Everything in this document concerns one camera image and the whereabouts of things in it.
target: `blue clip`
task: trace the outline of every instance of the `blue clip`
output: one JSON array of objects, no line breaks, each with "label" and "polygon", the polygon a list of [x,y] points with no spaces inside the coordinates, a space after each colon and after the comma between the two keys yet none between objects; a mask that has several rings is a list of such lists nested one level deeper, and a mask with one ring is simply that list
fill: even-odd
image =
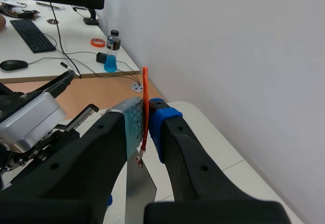
[{"label": "blue clip", "polygon": [[[151,99],[150,102],[151,101],[164,101],[164,100],[160,98],[154,98]],[[158,152],[159,160],[161,163],[163,163],[163,160],[161,159],[161,146],[160,146],[161,126],[164,120],[176,116],[183,117],[183,114],[172,107],[159,109],[156,110],[154,113],[149,113],[149,132],[152,137],[153,143],[156,146],[156,150]]]}]

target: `black keyboard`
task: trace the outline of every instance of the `black keyboard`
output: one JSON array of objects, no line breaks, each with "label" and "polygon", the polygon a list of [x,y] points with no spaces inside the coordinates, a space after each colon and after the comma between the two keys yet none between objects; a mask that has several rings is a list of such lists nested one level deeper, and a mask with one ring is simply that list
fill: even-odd
[{"label": "black keyboard", "polygon": [[10,22],[33,53],[55,50],[54,45],[52,45],[31,20],[21,19]]}]

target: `monitor stand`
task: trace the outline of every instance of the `monitor stand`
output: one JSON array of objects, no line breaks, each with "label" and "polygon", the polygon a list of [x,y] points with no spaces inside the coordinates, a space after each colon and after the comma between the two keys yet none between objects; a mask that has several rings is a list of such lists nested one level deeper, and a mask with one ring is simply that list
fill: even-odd
[{"label": "monitor stand", "polygon": [[90,17],[84,17],[83,18],[83,21],[87,25],[98,26],[100,23],[96,20],[96,12],[95,12],[95,9],[88,8],[88,11],[90,12]]}]

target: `white wall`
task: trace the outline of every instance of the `white wall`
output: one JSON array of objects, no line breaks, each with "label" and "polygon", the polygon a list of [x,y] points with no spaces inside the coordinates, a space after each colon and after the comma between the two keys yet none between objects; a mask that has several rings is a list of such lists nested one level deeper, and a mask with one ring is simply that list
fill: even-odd
[{"label": "white wall", "polygon": [[325,0],[106,0],[168,101],[198,106],[305,223],[325,223]]}]

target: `black power adapter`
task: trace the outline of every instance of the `black power adapter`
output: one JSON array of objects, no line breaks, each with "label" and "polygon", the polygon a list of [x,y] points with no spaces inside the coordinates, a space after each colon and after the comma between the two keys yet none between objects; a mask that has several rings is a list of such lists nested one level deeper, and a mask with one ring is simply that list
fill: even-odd
[{"label": "black power adapter", "polygon": [[106,57],[107,57],[107,54],[98,52],[97,55],[96,55],[96,61],[99,62],[99,63],[105,64]]}]

